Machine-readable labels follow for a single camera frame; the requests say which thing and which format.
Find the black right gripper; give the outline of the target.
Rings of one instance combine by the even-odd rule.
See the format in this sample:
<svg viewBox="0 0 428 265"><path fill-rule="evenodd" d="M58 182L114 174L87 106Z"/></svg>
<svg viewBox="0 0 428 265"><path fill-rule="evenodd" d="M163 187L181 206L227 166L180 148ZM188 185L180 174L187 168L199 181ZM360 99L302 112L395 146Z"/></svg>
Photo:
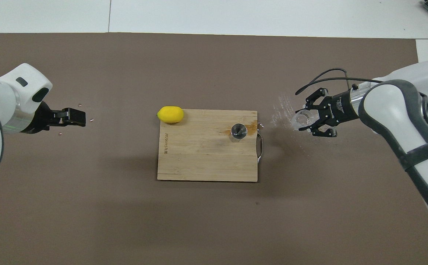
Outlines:
<svg viewBox="0 0 428 265"><path fill-rule="evenodd" d="M330 97L328 89L319 88L311 93L306 98L306 110L323 110L330 104L330 117L322 117L311 125L306 126L306 130L310 131L315 137L336 137L337 132L335 126L340 123L358 119L358 114L355 112L350 92L342 92Z"/></svg>

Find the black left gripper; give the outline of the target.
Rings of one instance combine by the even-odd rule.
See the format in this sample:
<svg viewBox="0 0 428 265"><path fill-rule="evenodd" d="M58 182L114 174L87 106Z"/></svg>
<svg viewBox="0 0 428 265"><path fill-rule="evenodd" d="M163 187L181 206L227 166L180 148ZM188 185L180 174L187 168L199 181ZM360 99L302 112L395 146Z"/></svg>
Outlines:
<svg viewBox="0 0 428 265"><path fill-rule="evenodd" d="M66 127L66 126L86 126L86 113L73 108L64 108L62 110L52 110L51 117L50 107L42 101L34 113L34 117L30 123L30 133L36 134L42 130L49 130L50 126Z"/></svg>

